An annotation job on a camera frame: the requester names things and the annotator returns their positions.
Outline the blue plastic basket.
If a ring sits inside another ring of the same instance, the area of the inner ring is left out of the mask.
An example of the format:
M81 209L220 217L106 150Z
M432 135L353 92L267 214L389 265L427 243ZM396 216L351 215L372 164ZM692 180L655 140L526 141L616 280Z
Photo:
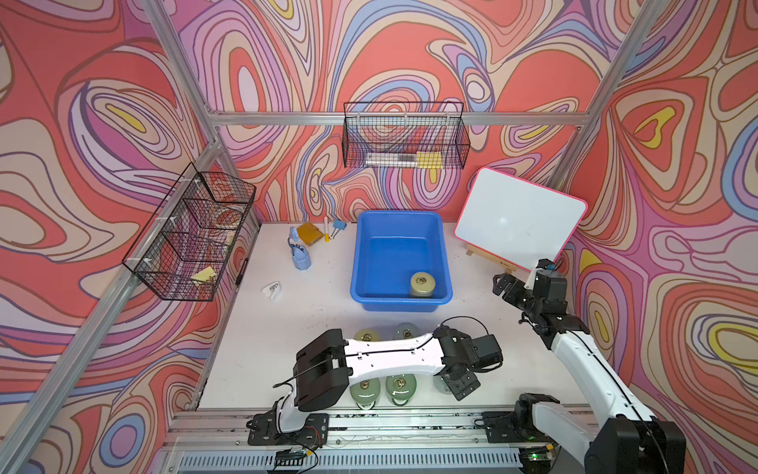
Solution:
M436 280L432 297L410 294L413 274ZM433 211L365 211L356 224L351 297L366 311L434 312L454 296L443 222Z

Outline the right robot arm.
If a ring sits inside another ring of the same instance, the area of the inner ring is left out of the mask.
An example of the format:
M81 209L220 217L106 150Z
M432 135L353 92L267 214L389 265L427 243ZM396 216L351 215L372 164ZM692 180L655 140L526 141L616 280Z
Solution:
M596 423L552 396L523 393L503 424L523 438L543 434L558 442L587 473L683 472L685 434L653 414L607 363L588 327L568 312L567 285L551 269L533 270L526 282L507 273L493 277L493 293L520 311L568 370Z

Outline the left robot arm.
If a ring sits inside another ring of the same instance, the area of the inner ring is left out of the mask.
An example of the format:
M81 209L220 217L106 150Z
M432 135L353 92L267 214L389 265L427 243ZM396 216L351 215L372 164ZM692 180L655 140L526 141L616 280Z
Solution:
M460 401L481 386L480 374L502 365L503 351L489 332L473 338L441 324L416 338L370 341L331 329L297 353L293 375L280 383L288 393L248 420L248 444L317 450L329 438L327 411L351 387L373 389L374 379L399 375L439 376Z

